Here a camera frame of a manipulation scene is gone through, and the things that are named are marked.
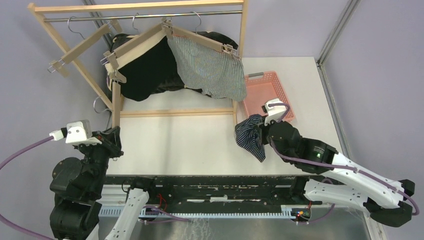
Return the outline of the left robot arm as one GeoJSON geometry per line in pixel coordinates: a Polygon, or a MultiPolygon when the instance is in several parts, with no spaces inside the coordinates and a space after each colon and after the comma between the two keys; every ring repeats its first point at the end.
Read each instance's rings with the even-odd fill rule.
{"type": "Polygon", "coordinates": [[[103,186],[109,160],[124,153],[120,138],[121,128],[105,131],[86,131],[77,126],[61,128],[50,133],[55,141],[67,144],[83,154],[83,159],[67,157],[52,171],[49,189],[54,193],[54,208],[50,213],[50,228],[58,240],[87,240],[98,226],[103,186]]]}

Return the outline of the navy striped underwear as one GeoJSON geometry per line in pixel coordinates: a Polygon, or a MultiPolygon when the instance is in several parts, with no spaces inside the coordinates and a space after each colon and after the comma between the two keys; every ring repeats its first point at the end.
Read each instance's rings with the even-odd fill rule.
{"type": "Polygon", "coordinates": [[[234,127],[236,144],[252,154],[260,163],[266,159],[264,145],[260,139],[258,124],[262,122],[260,114],[250,115],[234,127]]]}

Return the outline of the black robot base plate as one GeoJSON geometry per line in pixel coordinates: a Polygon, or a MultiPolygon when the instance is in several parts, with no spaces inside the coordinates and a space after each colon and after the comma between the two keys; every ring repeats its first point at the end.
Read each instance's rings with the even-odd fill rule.
{"type": "Polygon", "coordinates": [[[293,190],[292,176],[143,176],[148,205],[170,214],[271,214],[312,202],[293,190]]]}

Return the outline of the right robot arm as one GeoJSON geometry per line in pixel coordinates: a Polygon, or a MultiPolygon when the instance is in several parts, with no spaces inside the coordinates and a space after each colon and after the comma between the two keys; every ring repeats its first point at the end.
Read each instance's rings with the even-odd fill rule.
{"type": "Polygon", "coordinates": [[[301,204],[308,200],[342,205],[394,228],[420,214],[412,199],[413,181],[381,176],[321,140],[302,137],[297,128],[285,121],[258,123],[254,129],[258,132],[258,142],[270,145],[284,162],[304,173],[337,182],[298,177],[288,191],[292,202],[301,204]]]}

